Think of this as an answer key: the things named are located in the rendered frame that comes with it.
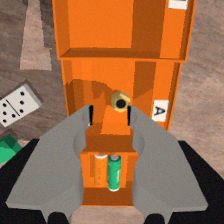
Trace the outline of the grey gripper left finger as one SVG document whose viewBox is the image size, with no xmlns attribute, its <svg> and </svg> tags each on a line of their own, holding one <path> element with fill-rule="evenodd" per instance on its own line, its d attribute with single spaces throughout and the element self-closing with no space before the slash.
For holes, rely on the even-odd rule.
<svg viewBox="0 0 224 224">
<path fill-rule="evenodd" d="M 93 105 L 87 104 L 0 168 L 0 224 L 47 224 L 52 212 L 64 213 L 71 224 L 83 202 L 79 159 L 92 120 Z"/>
</svg>

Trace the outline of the brass hex nut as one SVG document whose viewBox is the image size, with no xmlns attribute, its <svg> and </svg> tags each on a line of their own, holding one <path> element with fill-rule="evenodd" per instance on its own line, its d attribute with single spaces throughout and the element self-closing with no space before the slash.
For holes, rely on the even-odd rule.
<svg viewBox="0 0 224 224">
<path fill-rule="evenodd" d="M 120 113 L 127 110 L 127 106 L 130 105 L 130 96 L 123 91 L 118 91 L 111 95 L 112 109 Z"/>
</svg>

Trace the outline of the white domino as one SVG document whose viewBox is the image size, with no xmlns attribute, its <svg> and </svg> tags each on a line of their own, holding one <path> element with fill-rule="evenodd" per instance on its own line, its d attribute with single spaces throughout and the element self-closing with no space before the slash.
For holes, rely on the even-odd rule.
<svg viewBox="0 0 224 224">
<path fill-rule="evenodd" d="M 6 127 L 41 105 L 42 103 L 26 83 L 0 100 L 0 122 Z"/>
</svg>

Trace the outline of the orange bin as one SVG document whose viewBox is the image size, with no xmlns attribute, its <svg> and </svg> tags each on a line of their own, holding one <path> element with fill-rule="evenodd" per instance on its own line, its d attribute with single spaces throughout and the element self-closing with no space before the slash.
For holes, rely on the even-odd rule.
<svg viewBox="0 0 224 224">
<path fill-rule="evenodd" d="M 87 146 L 80 153 L 81 206 L 132 207 L 134 167 L 139 156 L 132 148 L 127 110 L 113 110 L 111 95 L 125 92 L 130 105 L 169 132 L 182 62 L 187 62 L 196 0 L 52 3 L 67 117 L 93 105 Z M 108 180 L 104 187 L 95 186 L 94 155 L 121 156 L 117 191 L 108 189 Z"/>
</svg>

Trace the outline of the orange aa battery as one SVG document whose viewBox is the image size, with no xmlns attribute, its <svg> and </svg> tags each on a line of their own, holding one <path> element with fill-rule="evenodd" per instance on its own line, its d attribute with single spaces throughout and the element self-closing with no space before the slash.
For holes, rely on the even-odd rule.
<svg viewBox="0 0 224 224">
<path fill-rule="evenodd" d="M 108 155 L 94 155 L 94 184 L 103 187 L 106 184 Z"/>
</svg>

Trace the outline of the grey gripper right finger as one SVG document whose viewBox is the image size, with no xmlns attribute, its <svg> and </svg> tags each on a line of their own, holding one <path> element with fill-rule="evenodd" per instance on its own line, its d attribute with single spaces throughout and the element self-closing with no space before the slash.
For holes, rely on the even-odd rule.
<svg viewBox="0 0 224 224">
<path fill-rule="evenodd" d="M 224 179 L 186 142 L 134 105 L 127 106 L 135 162 L 132 202 L 165 224 L 224 224 Z M 141 155 L 142 154 L 142 155 Z"/>
</svg>

